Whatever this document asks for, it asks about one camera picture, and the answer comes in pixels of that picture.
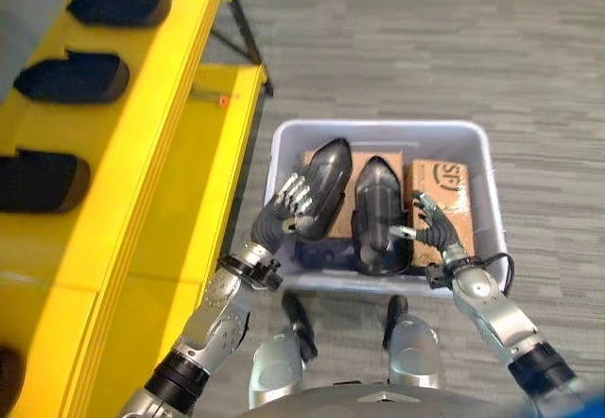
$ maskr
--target black shoe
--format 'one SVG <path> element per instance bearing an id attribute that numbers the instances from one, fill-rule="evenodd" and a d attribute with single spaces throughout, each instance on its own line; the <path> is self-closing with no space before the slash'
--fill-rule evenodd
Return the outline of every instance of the black shoe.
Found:
<path id="1" fill-rule="evenodd" d="M 156 26 L 170 11 L 170 0 L 72 0 L 67 11 L 87 26 Z"/>
<path id="2" fill-rule="evenodd" d="M 8 347 L 0 347 L 0 416 L 9 416 L 26 378 L 26 363 Z"/>
<path id="3" fill-rule="evenodd" d="M 351 178 L 351 148 L 345 139 L 335 139 L 315 152 L 301 175 L 308 186 L 309 206 L 302 211 L 297 236 L 303 241 L 325 238 L 344 202 L 344 190 Z"/>
<path id="4" fill-rule="evenodd" d="M 390 275 L 406 266 L 406 243 L 389 233 L 401 223 L 401 185 L 385 160 L 373 156 L 355 183 L 355 210 L 351 218 L 357 270 L 368 275 Z"/>
<path id="5" fill-rule="evenodd" d="M 122 95 L 130 71 L 118 56 L 66 52 L 66 59 L 34 63 L 12 85 L 28 98 L 44 102 L 108 103 Z"/>
<path id="6" fill-rule="evenodd" d="M 303 305 L 292 292 L 287 290 L 282 297 L 282 308 L 287 315 L 292 329 L 299 337 L 301 343 L 301 358 L 304 363 L 308 363 L 318 355 L 318 348 L 315 345 L 315 334 L 311 323 L 306 316 Z"/>
<path id="7" fill-rule="evenodd" d="M 389 349 L 390 337 L 393 334 L 395 325 L 401 316 L 407 314 L 407 299 L 403 295 L 393 295 L 389 300 L 389 309 L 387 311 L 387 323 L 385 324 L 385 336 L 382 338 L 382 347 Z"/>
<path id="8" fill-rule="evenodd" d="M 0 212 L 60 213 L 86 196 L 91 171 L 74 155 L 17 150 L 0 157 Z"/>

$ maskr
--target black cable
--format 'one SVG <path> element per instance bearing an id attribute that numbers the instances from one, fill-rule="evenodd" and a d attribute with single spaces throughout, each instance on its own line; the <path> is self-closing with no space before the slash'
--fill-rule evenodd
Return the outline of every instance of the black cable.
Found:
<path id="1" fill-rule="evenodd" d="M 504 288 L 502 289 L 502 293 L 505 296 L 509 296 L 509 292 L 510 292 L 510 287 L 512 286 L 512 281 L 514 280 L 514 261 L 512 260 L 512 257 L 510 256 L 510 254 L 508 253 L 498 253 L 493 255 L 492 257 L 488 257 L 487 259 L 485 259 L 481 265 L 485 268 L 487 266 L 489 266 L 491 263 L 495 262 L 498 259 L 501 259 L 503 257 L 506 257 L 507 260 L 509 261 L 509 267 L 507 268 L 507 278 L 504 281 Z"/>

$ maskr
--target printed logo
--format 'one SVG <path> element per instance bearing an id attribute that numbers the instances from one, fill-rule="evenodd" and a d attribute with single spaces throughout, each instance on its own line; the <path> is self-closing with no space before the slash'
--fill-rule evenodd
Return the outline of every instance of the printed logo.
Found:
<path id="1" fill-rule="evenodd" d="M 433 166 L 435 182 L 449 191 L 459 191 L 462 184 L 462 174 L 459 165 L 437 163 Z"/>

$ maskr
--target robot forearm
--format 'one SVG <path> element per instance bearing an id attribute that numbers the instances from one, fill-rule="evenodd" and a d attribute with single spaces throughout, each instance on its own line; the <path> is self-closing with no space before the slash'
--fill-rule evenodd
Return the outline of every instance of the robot forearm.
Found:
<path id="1" fill-rule="evenodd" d="M 583 389 L 580 380 L 536 325 L 506 296 L 510 281 L 502 293 L 484 269 L 489 261 L 464 251 L 456 229 L 440 207 L 424 193 L 416 192 L 414 198 L 429 227 L 415 230 L 395 226 L 390 231 L 440 251 L 443 264 L 426 268 L 428 284 L 452 290 L 457 308 L 475 324 L 480 337 L 507 366 L 542 415 L 580 405 L 579 392 Z"/>

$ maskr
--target black shoe on shelf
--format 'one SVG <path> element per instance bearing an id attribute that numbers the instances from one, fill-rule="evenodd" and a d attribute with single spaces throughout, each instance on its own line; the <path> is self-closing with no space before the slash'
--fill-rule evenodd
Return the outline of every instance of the black shoe on shelf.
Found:
<path id="1" fill-rule="evenodd" d="M 393 335 L 395 325 L 401 316 L 407 314 L 407 298 L 403 295 L 393 295 L 389 300 L 389 309 L 387 310 L 387 323 L 385 324 L 385 336 L 382 338 L 382 347 L 389 349 L 390 337 Z"/>
<path id="2" fill-rule="evenodd" d="M 28 98 L 42 102 L 109 103 L 122 95 L 130 71 L 117 55 L 66 52 L 66 59 L 34 63 L 12 85 Z"/>
<path id="3" fill-rule="evenodd" d="M 26 362 L 14 349 L 0 347 L 0 416 L 9 416 L 26 378 Z"/>
<path id="4" fill-rule="evenodd" d="M 303 305 L 296 298 L 294 293 L 287 290 L 282 297 L 282 308 L 287 315 L 292 329 L 299 337 L 301 343 L 301 358 L 304 363 L 308 363 L 318 355 L 318 348 L 315 345 L 315 334 L 311 323 L 306 316 Z"/>
<path id="5" fill-rule="evenodd" d="M 0 212 L 67 212 L 86 196 L 90 177 L 74 155 L 19 149 L 0 157 Z"/>
<path id="6" fill-rule="evenodd" d="M 87 26 L 149 27 L 170 12 L 170 0 L 72 0 L 67 11 Z"/>

